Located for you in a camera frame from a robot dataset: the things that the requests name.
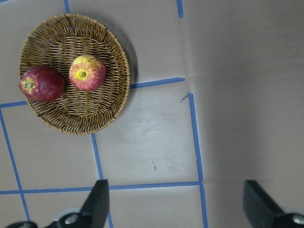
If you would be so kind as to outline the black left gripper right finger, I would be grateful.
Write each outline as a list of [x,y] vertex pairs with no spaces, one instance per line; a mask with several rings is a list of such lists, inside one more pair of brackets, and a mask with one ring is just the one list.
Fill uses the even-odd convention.
[[244,181],[243,212],[253,228],[302,228],[304,215],[284,211],[255,180]]

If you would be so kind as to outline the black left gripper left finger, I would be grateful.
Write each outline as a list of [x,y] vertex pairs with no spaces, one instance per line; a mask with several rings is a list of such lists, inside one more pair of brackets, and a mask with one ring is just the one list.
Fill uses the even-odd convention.
[[67,213],[50,228],[103,228],[109,214],[108,180],[98,180],[79,212]]

